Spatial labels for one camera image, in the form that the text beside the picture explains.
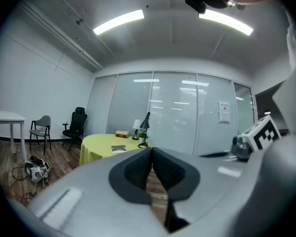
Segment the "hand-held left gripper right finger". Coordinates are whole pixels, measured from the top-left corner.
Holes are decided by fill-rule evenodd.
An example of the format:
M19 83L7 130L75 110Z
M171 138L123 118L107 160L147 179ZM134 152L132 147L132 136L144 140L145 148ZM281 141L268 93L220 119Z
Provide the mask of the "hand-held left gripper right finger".
M186 227L189 223L177 216L174 203L191 197L200 182L199 171L159 148L152 149L152 168L168 195L164 226L171 233Z

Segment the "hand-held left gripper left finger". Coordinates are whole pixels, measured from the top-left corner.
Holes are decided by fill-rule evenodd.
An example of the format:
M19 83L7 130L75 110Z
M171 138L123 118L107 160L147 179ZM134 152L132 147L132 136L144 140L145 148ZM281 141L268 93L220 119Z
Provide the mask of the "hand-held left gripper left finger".
M151 148L123 153L120 156L122 160L109 172L111 188L129 203L150 205L151 196L146 193L146 185L152 169Z

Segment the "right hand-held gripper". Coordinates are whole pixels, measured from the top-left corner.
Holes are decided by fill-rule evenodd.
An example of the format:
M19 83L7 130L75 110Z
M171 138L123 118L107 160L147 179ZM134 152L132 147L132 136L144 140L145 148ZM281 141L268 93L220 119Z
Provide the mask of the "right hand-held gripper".
M270 115L259 119L241 135L232 139L230 152L241 161L248 161L251 154L266 150L276 140L281 139L281 134ZM225 157L230 152L216 152L201 155L202 158Z

